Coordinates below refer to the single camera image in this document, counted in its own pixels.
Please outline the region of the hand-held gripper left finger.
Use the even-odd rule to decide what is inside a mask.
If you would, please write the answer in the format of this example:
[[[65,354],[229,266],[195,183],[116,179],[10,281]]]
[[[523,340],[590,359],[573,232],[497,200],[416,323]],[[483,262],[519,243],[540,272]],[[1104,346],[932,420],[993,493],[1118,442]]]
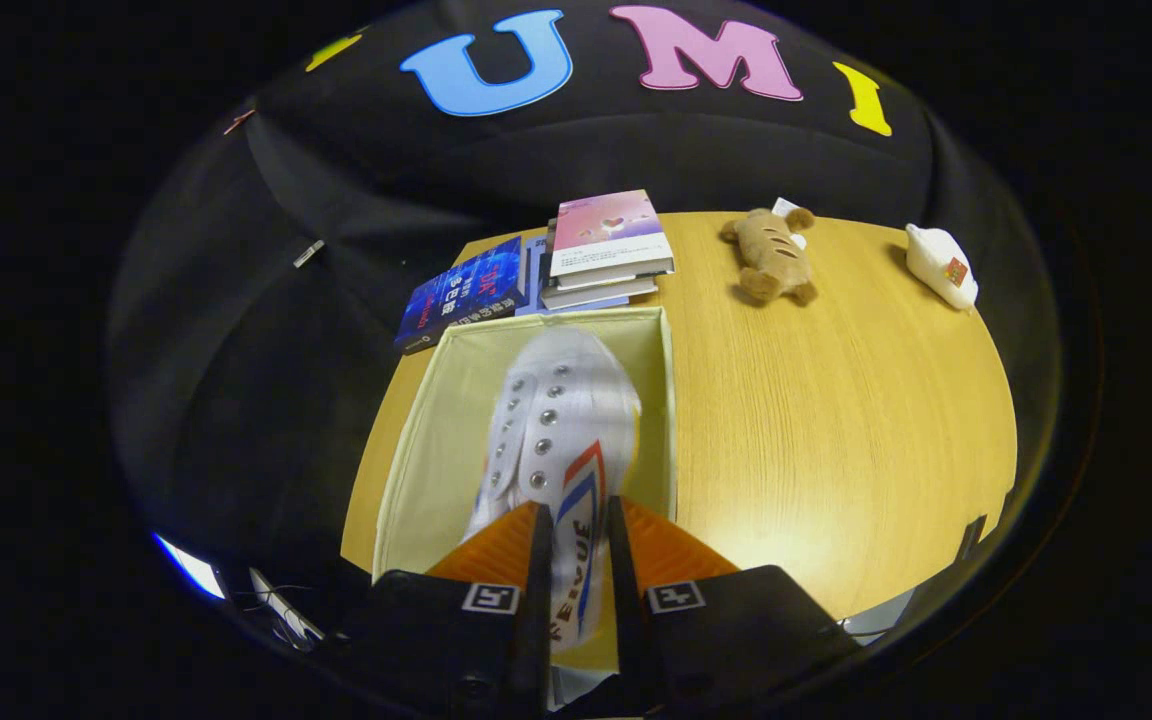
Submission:
[[[382,574],[323,642],[323,670],[396,717],[544,715],[553,533],[526,502],[430,571]]]

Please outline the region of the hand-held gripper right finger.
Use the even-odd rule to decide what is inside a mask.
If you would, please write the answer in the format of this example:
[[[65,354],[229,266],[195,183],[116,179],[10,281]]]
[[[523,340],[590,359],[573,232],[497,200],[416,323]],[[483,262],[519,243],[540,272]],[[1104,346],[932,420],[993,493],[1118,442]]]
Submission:
[[[626,700],[646,717],[765,717],[858,653],[776,564],[741,570],[630,498],[607,505]]]

